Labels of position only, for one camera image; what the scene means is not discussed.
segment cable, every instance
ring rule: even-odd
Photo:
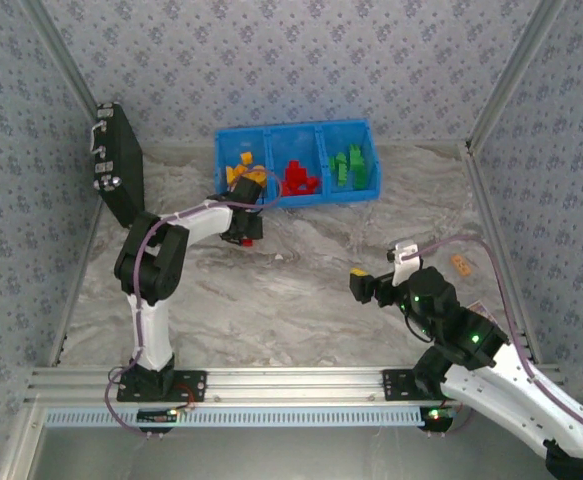
[[[107,373],[107,379],[109,381],[111,381],[111,374],[113,373],[113,370],[115,370],[116,368],[124,368],[124,367],[117,366],[117,367],[113,367],[111,370],[109,370],[109,373]],[[114,382],[114,385],[120,385],[120,382]]]
[[[551,400],[555,405],[557,405],[563,412],[565,412],[567,415],[572,417],[575,421],[577,421],[579,424],[581,424],[583,426],[583,418],[580,415],[578,415],[577,412],[575,412],[571,408],[569,408],[568,405],[565,405],[564,402],[562,402],[558,397],[556,397],[549,390],[549,388],[546,385],[544,385],[536,377],[536,375],[533,373],[533,370],[531,369],[531,365],[529,364],[529,360],[526,358],[526,356],[524,355],[524,352],[522,351],[522,345],[520,344],[520,339],[515,334],[517,328],[516,328],[515,324],[513,323],[513,314],[511,313],[511,307],[509,305],[508,297],[507,297],[507,295],[505,295],[505,293],[506,293],[505,288],[506,287],[504,286],[504,279],[503,279],[503,275],[502,275],[502,270],[500,270],[500,267],[498,266],[498,262],[495,258],[495,254],[491,250],[491,247],[489,247],[489,245],[487,245],[484,242],[484,240],[482,240],[482,238],[480,238],[478,235],[453,235],[451,237],[445,238],[444,240],[440,240],[439,242],[437,242],[429,247],[426,247],[426,248],[420,250],[419,252],[413,253],[411,255],[405,255],[402,257],[402,259],[403,260],[410,260],[412,258],[424,255],[426,253],[433,252],[433,251],[437,250],[438,248],[440,248],[441,246],[446,245],[448,243],[458,242],[458,241],[475,242],[475,243],[479,244],[480,246],[482,246],[482,248],[484,248],[484,250],[487,252],[487,255],[489,256],[489,260],[491,261],[491,266],[493,267],[493,271],[495,272],[495,278],[498,282],[498,289],[500,290],[500,296],[502,297],[502,304],[504,305],[504,316],[507,320],[507,324],[509,326],[509,331],[511,332],[511,340],[513,341],[513,346],[515,347],[515,350],[518,354],[518,358],[520,359],[520,363],[522,364],[522,368],[524,369],[524,372],[529,377],[528,380],[531,381],[532,383],[534,383],[536,385],[536,387],[538,387],[538,389],[549,400]]]
[[[411,327],[411,322],[409,322],[409,316],[408,315],[405,315],[404,316],[404,323],[407,324],[407,328],[409,329],[409,331],[413,334],[413,336],[415,338],[417,338],[418,340],[420,340],[423,343],[433,343],[433,338],[432,337],[428,337],[428,339],[427,339],[427,338],[421,337],[419,334],[415,333],[415,330],[413,330],[413,328]]]
[[[140,360],[140,357],[142,356],[142,351],[144,350],[144,335],[142,332],[142,297],[140,295],[140,262],[142,260],[142,257],[144,255],[145,250],[147,249],[147,246],[149,244],[149,240],[153,237],[153,235],[155,235],[155,233],[158,231],[158,229],[162,225],[164,225],[170,221],[173,221],[173,220],[186,218],[190,215],[194,215],[198,212],[207,210],[209,208],[218,208],[218,207],[228,206],[228,207],[247,208],[250,210],[262,210],[264,208],[273,207],[275,204],[277,204],[280,201],[280,198],[282,198],[282,180],[280,179],[280,177],[278,177],[276,175],[275,172],[273,172],[269,169],[266,169],[266,168],[257,168],[257,169],[252,168],[252,169],[246,170],[245,172],[241,173],[239,176],[244,175],[246,173],[251,173],[254,171],[264,172],[267,176],[271,176],[275,179],[277,187],[278,187],[278,194],[271,202],[263,203],[262,205],[252,205],[250,203],[240,203],[240,202],[233,202],[233,201],[209,202],[209,203],[204,203],[202,205],[198,205],[196,207],[190,208],[189,210],[177,212],[173,215],[169,215],[167,217],[164,217],[164,218],[161,218],[160,220],[158,220],[155,223],[155,225],[153,225],[149,229],[146,236],[142,240],[140,247],[138,248],[138,253],[136,254],[135,264],[133,265],[133,293],[134,293],[135,298],[136,298],[135,327],[136,327],[136,332],[137,332],[137,336],[138,336],[138,350],[137,350],[135,356],[133,357],[133,360],[131,360],[131,362],[129,363],[129,365],[120,369],[115,375],[113,375],[113,377],[111,377],[109,375],[109,383],[107,384],[106,388],[104,389],[104,404],[106,405],[107,410],[109,411],[109,413],[111,414],[113,419],[116,421],[116,423],[118,423],[118,425],[120,425],[122,428],[124,428],[125,430],[127,430],[130,433],[133,433],[135,435],[139,435],[141,437],[147,437],[147,438],[150,438],[150,436],[151,436],[150,432],[144,433],[139,428],[132,427],[131,425],[126,423],[122,419],[122,417],[120,417],[115,412],[115,410],[113,409],[113,406],[111,405],[111,400],[109,399],[109,392],[111,391],[111,388],[113,387],[113,385],[116,384],[117,380],[122,377],[122,375],[124,375],[125,373],[130,371],[133,367],[135,367],[138,364],[138,361]],[[193,393],[191,391],[189,391],[189,395],[191,397],[193,395]]]
[[[182,409],[187,408],[187,407],[193,408],[193,403],[195,402],[195,395],[193,395],[193,392],[191,391],[191,389],[184,383],[177,383],[173,387],[180,389],[180,390],[186,390],[188,395],[187,395],[187,403],[185,403],[184,405],[178,405],[177,407],[173,408],[172,410],[182,410]]]

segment wall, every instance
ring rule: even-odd
[[[0,452],[43,365],[96,195],[88,123],[16,2],[0,1]]]
[[[569,0],[479,154],[546,361],[583,400],[583,0]]]
[[[463,139],[537,0],[44,0],[99,101],[141,141],[369,117]]]

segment red block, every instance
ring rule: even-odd
[[[319,184],[318,177],[307,177],[307,169],[298,160],[291,160],[284,169],[282,196],[312,195]]]

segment orange object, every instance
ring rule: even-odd
[[[251,152],[244,152],[240,154],[242,165],[251,165],[253,163],[253,154]]]
[[[235,168],[226,167],[226,171],[227,171],[227,184],[228,185],[231,185],[233,183],[233,181],[237,177],[239,177],[240,175],[242,175],[247,170],[248,170],[248,168],[245,167],[244,165],[238,165]]]
[[[251,171],[249,173],[245,173],[244,176],[247,177],[250,180],[253,180],[254,182],[257,182],[258,185],[260,185],[261,187],[266,187],[267,186],[267,174],[264,172],[264,167],[262,165],[256,165],[253,167],[254,171]]]
[[[471,267],[469,267],[469,264],[462,255],[452,256],[451,263],[461,276],[468,277],[471,275]]]

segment green toy piece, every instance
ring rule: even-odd
[[[347,165],[338,163],[338,187],[344,187],[347,184]]]
[[[358,145],[349,147],[349,165],[354,175],[353,188],[355,190],[364,190],[367,187],[367,170]]]
[[[347,174],[349,173],[347,156],[343,152],[338,153],[335,156],[334,164],[338,169],[338,187],[344,187],[347,184]]]

